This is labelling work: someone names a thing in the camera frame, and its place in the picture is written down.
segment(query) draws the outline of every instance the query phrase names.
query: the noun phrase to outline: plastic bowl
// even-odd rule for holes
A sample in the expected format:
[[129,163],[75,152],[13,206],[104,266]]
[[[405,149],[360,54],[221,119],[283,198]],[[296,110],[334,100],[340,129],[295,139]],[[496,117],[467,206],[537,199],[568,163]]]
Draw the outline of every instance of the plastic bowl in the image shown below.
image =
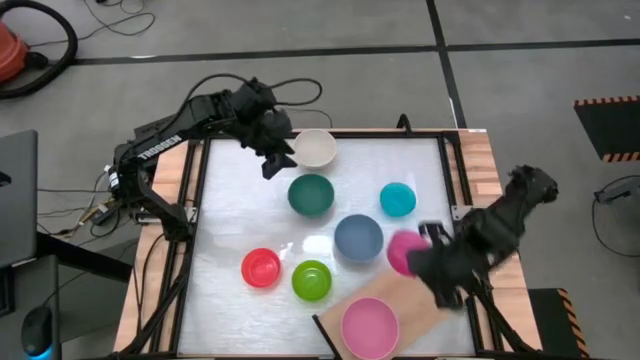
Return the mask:
[[298,214],[316,217],[324,214],[333,204],[333,185],[324,176],[302,175],[289,186],[289,204]]
[[298,164],[309,169],[320,169],[335,158],[336,139],[325,130],[304,130],[296,137],[293,150]]
[[380,204],[385,214],[391,217],[405,216],[415,209],[416,194],[405,184],[387,184],[380,191]]
[[318,301],[331,289],[331,272],[320,261],[307,260],[293,271],[291,284],[302,300]]
[[342,219],[334,235],[336,248],[348,260],[373,260],[384,245],[380,225],[366,215],[350,215]]
[[414,276],[409,271],[407,253],[411,250],[428,249],[429,243],[415,231],[400,230],[393,234],[387,248],[387,259],[391,267],[402,275]]
[[365,360],[389,356],[400,337],[398,318],[389,305],[376,298],[351,303],[342,315],[340,330],[347,349]]
[[253,287],[271,286],[279,275],[280,259],[269,249],[252,250],[242,260],[242,277]]

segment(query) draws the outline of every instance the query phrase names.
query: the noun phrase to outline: light blue bowl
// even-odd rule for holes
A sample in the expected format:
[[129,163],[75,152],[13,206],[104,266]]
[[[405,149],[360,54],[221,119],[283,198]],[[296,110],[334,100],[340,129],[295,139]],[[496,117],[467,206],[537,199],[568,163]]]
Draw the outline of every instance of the light blue bowl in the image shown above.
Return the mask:
[[387,184],[380,191],[380,204],[391,217],[405,216],[416,208],[416,194],[405,184]]
[[366,215],[350,215],[336,227],[336,248],[348,260],[369,262],[373,260],[384,243],[382,229]]

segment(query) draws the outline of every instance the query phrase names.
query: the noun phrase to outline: pink bowl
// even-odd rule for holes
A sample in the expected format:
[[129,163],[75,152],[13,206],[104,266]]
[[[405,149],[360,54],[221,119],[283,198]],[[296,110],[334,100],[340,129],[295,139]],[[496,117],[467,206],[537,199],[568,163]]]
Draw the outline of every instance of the pink bowl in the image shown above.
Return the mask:
[[362,298],[351,303],[342,315],[340,328],[347,349],[365,360],[389,356],[400,336],[393,310],[376,298]]
[[402,275],[414,276],[409,271],[407,253],[410,250],[428,249],[430,247],[420,234],[409,230],[400,230],[393,234],[387,248],[387,259],[391,267]]

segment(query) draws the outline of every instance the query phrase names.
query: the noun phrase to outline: red bowl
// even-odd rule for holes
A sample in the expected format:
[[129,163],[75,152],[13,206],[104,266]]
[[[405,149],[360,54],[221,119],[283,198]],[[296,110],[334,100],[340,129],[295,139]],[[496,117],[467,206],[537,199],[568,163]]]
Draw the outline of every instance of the red bowl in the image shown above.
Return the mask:
[[252,250],[242,260],[242,277],[253,287],[271,286],[279,275],[280,259],[269,249]]

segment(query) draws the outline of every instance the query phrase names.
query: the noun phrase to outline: orange vacuum cleaner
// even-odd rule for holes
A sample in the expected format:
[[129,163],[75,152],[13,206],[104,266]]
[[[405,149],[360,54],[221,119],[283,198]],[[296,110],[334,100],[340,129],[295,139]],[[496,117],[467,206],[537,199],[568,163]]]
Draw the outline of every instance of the orange vacuum cleaner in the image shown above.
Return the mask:
[[2,16],[9,10],[26,7],[41,11],[58,22],[64,29],[68,46],[64,55],[42,75],[21,87],[0,91],[0,99],[30,95],[60,75],[75,59],[78,52],[78,36],[69,21],[52,8],[32,0],[6,0],[0,2],[0,83],[5,83],[27,69],[45,69],[49,66],[46,56],[29,51],[27,44],[2,23]]

